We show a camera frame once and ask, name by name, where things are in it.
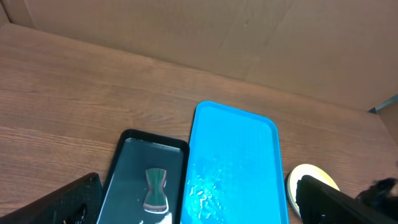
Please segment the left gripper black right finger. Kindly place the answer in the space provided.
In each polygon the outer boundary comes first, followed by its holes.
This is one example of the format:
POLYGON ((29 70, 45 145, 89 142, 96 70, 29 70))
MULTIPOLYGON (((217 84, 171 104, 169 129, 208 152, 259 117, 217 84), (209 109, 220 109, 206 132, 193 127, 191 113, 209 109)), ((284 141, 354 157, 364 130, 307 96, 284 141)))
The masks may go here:
POLYGON ((359 203, 310 175, 297 182, 296 203, 303 223, 397 224, 397 218, 359 203))

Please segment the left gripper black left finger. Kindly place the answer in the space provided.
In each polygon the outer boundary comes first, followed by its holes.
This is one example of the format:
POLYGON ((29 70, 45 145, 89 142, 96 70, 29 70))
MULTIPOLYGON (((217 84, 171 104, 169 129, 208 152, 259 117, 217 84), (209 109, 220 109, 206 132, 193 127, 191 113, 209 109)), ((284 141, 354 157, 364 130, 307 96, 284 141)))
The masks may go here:
POLYGON ((92 172, 1 217, 1 224, 96 223, 102 201, 100 177, 92 172))

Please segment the round sponge scrubber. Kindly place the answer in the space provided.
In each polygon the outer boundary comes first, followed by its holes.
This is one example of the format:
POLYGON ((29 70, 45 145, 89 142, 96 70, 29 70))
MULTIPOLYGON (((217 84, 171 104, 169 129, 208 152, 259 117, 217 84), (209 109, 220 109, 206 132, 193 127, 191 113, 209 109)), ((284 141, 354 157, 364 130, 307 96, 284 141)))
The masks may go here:
POLYGON ((167 171, 160 168, 146 170, 148 193, 143 203, 146 212, 154 214, 165 214, 169 211, 169 203, 164 192, 167 171))

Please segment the yellow plate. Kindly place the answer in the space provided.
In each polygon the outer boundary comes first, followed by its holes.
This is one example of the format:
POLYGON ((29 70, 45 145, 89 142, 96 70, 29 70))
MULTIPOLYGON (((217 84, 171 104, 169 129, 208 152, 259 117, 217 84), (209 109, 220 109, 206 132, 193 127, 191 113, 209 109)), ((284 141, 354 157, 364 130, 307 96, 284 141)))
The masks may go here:
POLYGON ((297 182, 301 180, 304 175, 310 175, 324 184, 340 191, 335 181, 321 168, 311 164, 298 165, 287 174, 285 178, 285 190, 290 205, 299 217, 301 217, 300 209, 296 203, 297 182))

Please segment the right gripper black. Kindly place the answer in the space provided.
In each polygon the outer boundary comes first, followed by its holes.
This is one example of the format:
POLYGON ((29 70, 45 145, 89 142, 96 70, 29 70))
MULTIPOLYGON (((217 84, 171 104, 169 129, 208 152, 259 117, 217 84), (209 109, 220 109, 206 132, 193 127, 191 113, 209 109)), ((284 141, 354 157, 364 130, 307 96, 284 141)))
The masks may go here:
POLYGON ((392 194, 392 189, 396 184, 397 179, 392 177, 377 180, 354 199, 390 218, 397 218, 397 196, 392 194))

